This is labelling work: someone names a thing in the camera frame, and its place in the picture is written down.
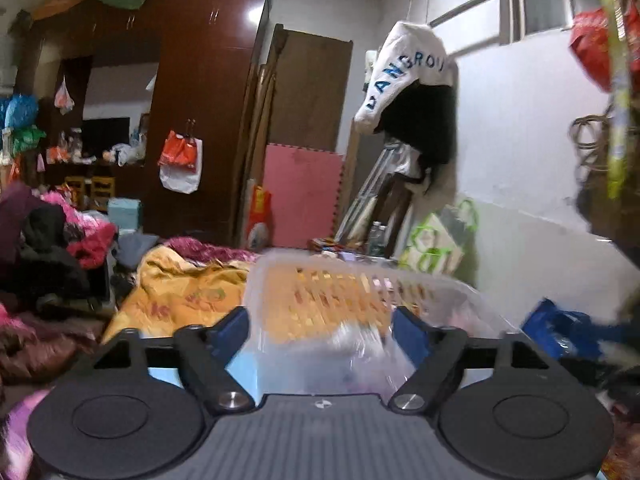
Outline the yellow orange blanket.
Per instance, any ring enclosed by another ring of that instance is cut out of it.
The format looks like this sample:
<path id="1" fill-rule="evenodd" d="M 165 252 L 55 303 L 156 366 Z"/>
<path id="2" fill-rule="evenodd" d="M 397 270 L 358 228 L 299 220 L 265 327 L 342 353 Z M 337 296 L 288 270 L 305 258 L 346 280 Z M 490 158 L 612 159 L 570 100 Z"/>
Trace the yellow orange blanket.
<path id="1" fill-rule="evenodd" d="M 238 260 L 196 266 L 173 249 L 157 246 L 142 258 L 137 285 L 118 308 L 102 341 L 127 328 L 162 338 L 189 325 L 213 326 L 242 304 L 252 266 Z"/>

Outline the green white tote bag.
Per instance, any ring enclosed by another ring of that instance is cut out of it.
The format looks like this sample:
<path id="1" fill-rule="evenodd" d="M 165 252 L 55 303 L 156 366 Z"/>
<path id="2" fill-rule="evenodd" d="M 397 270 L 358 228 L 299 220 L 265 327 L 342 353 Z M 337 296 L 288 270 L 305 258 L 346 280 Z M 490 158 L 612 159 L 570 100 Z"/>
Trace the green white tote bag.
<path id="1" fill-rule="evenodd" d="M 478 228 L 478 211 L 469 198 L 432 212 L 411 231 L 400 255 L 401 269 L 453 276 Z"/>

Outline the clear plastic basket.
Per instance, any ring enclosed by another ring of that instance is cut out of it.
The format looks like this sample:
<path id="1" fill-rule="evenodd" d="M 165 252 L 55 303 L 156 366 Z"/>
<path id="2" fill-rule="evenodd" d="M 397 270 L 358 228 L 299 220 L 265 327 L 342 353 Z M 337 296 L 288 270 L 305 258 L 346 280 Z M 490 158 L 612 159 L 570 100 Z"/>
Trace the clear plastic basket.
<path id="1" fill-rule="evenodd" d="M 256 401 L 269 393 L 388 399 L 416 369 L 392 334 L 398 307 L 472 337 L 514 329 L 477 290 L 449 276 L 299 250 L 260 256 L 248 272 L 243 304 L 250 336 L 228 370 Z"/>

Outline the blue shopping bag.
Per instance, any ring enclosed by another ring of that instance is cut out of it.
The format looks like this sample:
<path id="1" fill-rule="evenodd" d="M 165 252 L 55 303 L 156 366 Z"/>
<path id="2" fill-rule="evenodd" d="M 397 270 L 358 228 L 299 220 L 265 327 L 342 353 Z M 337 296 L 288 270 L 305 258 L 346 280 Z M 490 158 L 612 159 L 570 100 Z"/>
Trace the blue shopping bag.
<path id="1" fill-rule="evenodd" d="M 544 298 L 529 313 L 521 330 L 538 346 L 557 360 L 579 358 L 603 359 L 604 344 L 639 350 L 639 329 L 632 324 L 602 324 L 584 312 L 559 308 Z"/>

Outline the pile of dark clothes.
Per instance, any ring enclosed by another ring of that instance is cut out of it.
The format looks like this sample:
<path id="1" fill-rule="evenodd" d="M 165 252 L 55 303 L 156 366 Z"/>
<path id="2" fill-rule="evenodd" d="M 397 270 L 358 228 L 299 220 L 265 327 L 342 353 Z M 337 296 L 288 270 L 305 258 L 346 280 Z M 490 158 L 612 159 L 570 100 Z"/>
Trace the pile of dark clothes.
<path id="1" fill-rule="evenodd" d="M 1 194 L 1 302 L 10 311 L 46 304 L 96 310 L 111 299 L 113 223 L 82 214 L 58 193 L 23 182 Z"/>

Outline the orange white plastic bag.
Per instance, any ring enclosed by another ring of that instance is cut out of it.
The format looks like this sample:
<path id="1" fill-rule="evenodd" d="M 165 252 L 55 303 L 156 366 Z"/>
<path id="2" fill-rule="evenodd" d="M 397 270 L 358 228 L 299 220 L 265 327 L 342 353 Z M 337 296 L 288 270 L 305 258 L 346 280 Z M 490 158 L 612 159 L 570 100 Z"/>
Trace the orange white plastic bag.
<path id="1" fill-rule="evenodd" d="M 203 167 L 203 143 L 174 130 L 168 134 L 158 160 L 160 183 L 166 190 L 192 194 L 198 190 Z"/>

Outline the pink foam mat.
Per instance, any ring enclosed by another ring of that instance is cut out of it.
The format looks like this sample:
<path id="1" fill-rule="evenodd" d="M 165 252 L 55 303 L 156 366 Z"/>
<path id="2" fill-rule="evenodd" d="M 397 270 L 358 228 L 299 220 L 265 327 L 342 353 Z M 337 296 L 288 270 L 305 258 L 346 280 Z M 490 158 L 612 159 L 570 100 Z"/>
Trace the pink foam mat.
<path id="1" fill-rule="evenodd" d="M 266 148 L 262 184 L 271 194 L 271 243 L 305 248 L 333 233 L 343 157 L 327 151 L 273 144 Z"/>

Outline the brown hanging bag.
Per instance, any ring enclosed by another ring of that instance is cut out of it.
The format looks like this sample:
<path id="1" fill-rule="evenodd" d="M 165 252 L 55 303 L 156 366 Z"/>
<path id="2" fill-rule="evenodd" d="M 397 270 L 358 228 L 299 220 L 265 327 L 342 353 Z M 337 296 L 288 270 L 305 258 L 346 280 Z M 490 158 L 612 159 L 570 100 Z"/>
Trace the brown hanging bag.
<path id="1" fill-rule="evenodd" d="M 631 109 L 626 178 L 620 196 L 608 196 L 608 141 L 613 121 L 609 105 L 601 115 L 578 117 L 570 125 L 577 156 L 576 209 L 594 235 L 610 240 L 633 264 L 639 263 L 639 107 Z"/>

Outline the white hoodie blue letters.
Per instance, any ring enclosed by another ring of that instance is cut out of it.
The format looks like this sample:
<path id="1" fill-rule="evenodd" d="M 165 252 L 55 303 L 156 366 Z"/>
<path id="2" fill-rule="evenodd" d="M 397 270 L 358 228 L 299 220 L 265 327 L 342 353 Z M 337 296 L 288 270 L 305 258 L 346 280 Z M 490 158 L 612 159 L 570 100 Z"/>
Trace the white hoodie blue letters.
<path id="1" fill-rule="evenodd" d="M 409 148 L 396 172 L 409 184 L 430 186 L 450 162 L 456 136 L 456 74 L 442 40 L 427 24 L 398 21 L 372 66 L 355 130 Z"/>

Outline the brown wooden board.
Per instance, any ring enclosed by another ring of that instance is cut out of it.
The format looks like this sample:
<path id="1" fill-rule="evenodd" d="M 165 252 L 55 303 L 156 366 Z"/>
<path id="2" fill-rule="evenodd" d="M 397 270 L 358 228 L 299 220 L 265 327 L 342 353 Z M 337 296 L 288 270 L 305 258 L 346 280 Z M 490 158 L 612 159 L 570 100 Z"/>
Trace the brown wooden board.
<path id="1" fill-rule="evenodd" d="M 268 141 L 333 152 L 337 146 L 352 43 L 274 26 Z"/>

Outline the dark red wooden wardrobe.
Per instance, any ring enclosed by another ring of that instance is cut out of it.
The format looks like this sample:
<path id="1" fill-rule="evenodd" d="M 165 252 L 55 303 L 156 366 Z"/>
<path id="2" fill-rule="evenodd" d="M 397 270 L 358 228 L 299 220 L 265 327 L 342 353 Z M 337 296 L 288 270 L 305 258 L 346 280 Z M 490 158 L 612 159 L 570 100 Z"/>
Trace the dark red wooden wardrobe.
<path id="1" fill-rule="evenodd" d="M 85 101 L 89 62 L 156 63 L 145 163 L 117 171 L 116 190 L 142 200 L 142 224 L 154 234 L 202 232 L 211 243 L 230 245 L 239 229 L 268 18 L 269 0 L 146 0 L 133 11 L 85 0 L 30 26 L 15 89 L 34 92 L 47 47 L 60 61 L 80 58 L 81 80 L 68 86 L 77 106 Z M 184 130 L 203 142 L 201 181 L 192 194 L 164 188 L 157 165 L 168 133 Z"/>

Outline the red plastic bag hanging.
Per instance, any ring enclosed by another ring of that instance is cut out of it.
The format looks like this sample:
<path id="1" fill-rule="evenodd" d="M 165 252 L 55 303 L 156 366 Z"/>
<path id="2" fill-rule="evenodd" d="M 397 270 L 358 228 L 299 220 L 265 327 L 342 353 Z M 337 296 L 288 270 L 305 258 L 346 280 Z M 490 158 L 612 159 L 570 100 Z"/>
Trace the red plastic bag hanging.
<path id="1" fill-rule="evenodd" d="M 640 22 L 633 3 L 625 12 L 624 22 L 629 42 L 629 66 L 634 93 L 640 84 Z M 570 34 L 570 50 L 582 64 L 588 77 L 601 90 L 611 90 L 610 57 L 608 56 L 608 22 L 603 9 L 582 12 L 575 16 Z"/>

